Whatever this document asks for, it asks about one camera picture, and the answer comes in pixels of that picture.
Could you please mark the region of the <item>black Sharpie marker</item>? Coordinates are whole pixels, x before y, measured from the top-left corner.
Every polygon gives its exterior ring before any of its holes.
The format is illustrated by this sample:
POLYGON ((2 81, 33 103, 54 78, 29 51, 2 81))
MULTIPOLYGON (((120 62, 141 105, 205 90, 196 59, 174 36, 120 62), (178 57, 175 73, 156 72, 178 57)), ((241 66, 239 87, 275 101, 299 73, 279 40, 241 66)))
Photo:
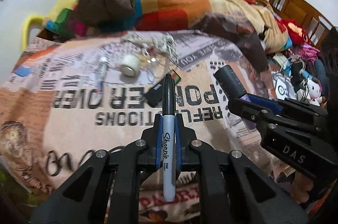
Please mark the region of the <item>black Sharpie marker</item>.
POLYGON ((175 88, 168 73, 164 78, 162 98, 162 158, 163 196, 167 202, 175 199, 175 88))

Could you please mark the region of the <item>purple tube with black cap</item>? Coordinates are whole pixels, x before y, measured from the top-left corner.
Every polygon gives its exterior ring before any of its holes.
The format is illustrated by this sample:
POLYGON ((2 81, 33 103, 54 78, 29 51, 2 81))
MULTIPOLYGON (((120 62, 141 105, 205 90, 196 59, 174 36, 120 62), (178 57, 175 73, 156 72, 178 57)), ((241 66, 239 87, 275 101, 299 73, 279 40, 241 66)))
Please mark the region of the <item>purple tube with black cap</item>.
POLYGON ((249 95, 230 65, 225 65, 218 69, 214 73, 214 77, 229 101, 241 99, 250 102, 249 95))

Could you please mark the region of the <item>black trainer card box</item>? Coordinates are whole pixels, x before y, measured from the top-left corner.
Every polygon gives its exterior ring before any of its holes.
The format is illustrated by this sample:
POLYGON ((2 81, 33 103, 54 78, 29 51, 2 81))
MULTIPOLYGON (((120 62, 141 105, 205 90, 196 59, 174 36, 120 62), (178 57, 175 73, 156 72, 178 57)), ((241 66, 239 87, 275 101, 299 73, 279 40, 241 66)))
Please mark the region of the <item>black trainer card box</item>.
MULTIPOLYGON (((175 70, 171 70, 170 74, 174 85, 181 81, 181 77, 175 70)), ((162 78, 144 94, 144 98, 150 107, 157 107, 158 104, 162 101, 164 79, 165 78, 162 78)))

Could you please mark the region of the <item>white squeezed tube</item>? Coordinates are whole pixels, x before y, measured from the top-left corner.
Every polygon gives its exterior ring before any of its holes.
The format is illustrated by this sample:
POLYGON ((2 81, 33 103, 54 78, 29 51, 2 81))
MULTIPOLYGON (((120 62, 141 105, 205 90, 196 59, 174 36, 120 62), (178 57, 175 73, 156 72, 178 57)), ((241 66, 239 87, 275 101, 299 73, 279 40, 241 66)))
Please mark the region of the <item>white squeezed tube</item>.
POLYGON ((108 60, 105 56, 102 56, 98 62, 98 67, 95 72, 95 82, 96 82, 96 90, 98 93, 103 92, 104 82, 106 73, 109 67, 108 60))

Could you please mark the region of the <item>white dog plush toy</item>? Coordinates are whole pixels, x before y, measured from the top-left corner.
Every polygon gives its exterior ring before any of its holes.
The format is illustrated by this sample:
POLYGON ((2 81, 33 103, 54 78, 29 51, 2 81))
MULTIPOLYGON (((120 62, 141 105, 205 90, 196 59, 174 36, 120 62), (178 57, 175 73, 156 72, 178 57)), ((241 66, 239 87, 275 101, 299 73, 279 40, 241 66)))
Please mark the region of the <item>white dog plush toy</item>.
POLYGON ((320 106, 326 101, 325 97, 321 94, 320 84, 314 77, 307 80, 306 94, 306 101, 312 105, 320 106))

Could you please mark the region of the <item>dark brown cloth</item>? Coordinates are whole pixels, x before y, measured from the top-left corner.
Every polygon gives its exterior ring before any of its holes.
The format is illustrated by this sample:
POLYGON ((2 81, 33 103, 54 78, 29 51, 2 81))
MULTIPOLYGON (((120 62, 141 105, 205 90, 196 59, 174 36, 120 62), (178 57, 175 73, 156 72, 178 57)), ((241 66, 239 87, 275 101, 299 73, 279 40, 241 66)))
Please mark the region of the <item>dark brown cloth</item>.
POLYGON ((236 21, 220 13, 207 13, 192 29, 231 41, 238 46, 257 73, 268 70, 261 38, 249 21, 236 21))

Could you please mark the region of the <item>red plush toy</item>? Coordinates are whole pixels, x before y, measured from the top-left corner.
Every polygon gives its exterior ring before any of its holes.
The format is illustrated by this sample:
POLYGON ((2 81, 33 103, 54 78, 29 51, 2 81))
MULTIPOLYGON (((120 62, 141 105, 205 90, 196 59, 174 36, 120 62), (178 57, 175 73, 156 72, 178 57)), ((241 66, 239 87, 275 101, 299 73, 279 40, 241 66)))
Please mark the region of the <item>red plush toy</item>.
POLYGON ((309 44, 309 36, 306 30, 295 20, 282 18, 280 21, 286 27, 293 45, 309 44))

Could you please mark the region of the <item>white tape roll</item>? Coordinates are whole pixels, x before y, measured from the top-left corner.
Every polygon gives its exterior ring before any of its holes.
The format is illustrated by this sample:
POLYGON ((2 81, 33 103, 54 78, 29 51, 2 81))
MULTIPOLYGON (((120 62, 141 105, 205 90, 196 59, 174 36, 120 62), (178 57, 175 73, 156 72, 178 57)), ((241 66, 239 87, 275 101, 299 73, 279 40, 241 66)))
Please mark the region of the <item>white tape roll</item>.
POLYGON ((120 71, 128 77, 137 77, 140 69, 140 60, 132 55, 127 54, 121 61, 120 71))

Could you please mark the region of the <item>wooden headboard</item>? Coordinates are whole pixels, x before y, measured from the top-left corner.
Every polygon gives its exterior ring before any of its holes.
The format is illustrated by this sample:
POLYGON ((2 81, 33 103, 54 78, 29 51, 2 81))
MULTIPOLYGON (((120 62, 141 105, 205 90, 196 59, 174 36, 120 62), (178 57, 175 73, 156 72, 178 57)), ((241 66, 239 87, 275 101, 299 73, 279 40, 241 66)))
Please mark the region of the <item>wooden headboard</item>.
POLYGON ((312 46, 321 48, 333 24, 305 0, 269 0, 274 12, 283 19, 293 19, 309 33, 312 46))

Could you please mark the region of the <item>printed newspaper pattern blanket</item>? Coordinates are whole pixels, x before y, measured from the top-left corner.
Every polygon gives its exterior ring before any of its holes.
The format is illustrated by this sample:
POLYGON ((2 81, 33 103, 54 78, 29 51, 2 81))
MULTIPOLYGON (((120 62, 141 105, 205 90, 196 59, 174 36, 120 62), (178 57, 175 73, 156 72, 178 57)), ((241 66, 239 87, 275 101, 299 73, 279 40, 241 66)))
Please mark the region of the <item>printed newspaper pattern blanket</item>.
MULTIPOLYGON (((231 114, 213 73, 230 65, 249 93, 274 97, 232 42, 200 32, 172 34, 181 77, 176 109, 198 138, 217 150, 241 150, 286 192, 297 189, 300 174, 263 150, 256 130, 231 114)), ((161 57, 142 63, 136 78, 118 70, 124 56, 140 56, 131 38, 160 38, 160 32, 87 38, 55 44, 37 38, 1 86, 1 201, 23 222, 75 170, 99 149, 126 146, 152 127, 162 107, 150 107, 144 94, 163 76, 161 57), (102 93, 95 72, 108 60, 102 93)))

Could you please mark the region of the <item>colourful patchwork blanket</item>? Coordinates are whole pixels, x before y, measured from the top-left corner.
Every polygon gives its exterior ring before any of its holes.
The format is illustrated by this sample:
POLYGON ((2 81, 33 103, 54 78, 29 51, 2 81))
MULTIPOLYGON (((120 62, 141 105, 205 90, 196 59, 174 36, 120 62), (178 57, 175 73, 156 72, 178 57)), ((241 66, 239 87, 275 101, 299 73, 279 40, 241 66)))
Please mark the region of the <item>colourful patchwork blanket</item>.
POLYGON ((220 13, 236 21, 249 21, 266 53, 282 50, 289 38, 287 29, 276 20, 266 0, 136 0, 135 13, 130 17, 97 26, 86 26, 78 19, 78 2, 59 0, 44 19, 44 28, 66 38, 87 36, 92 27, 101 32, 175 31, 191 29, 207 13, 220 13))

